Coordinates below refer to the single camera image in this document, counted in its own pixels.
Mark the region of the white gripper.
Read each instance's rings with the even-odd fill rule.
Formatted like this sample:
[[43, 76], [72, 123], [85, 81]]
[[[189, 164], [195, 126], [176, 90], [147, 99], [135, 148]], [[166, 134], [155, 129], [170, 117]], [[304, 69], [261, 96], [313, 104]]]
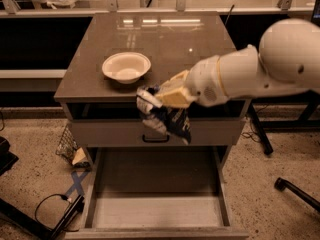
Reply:
[[[229, 97], [225, 94], [219, 78], [219, 59], [219, 56], [213, 56], [201, 60], [190, 71], [184, 70], [174, 75], [161, 84], [155, 97], [164, 106], [171, 108], [188, 108], [193, 102], [204, 107], [225, 104]], [[184, 82], [187, 88], [172, 87]]]

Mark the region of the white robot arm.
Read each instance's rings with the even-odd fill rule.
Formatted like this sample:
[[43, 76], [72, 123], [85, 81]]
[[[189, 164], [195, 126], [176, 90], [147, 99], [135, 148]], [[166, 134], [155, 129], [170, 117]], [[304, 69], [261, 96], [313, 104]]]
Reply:
[[201, 60], [163, 83], [156, 98], [173, 108], [211, 107], [306, 91], [320, 92], [320, 27], [285, 19], [264, 32], [258, 47]]

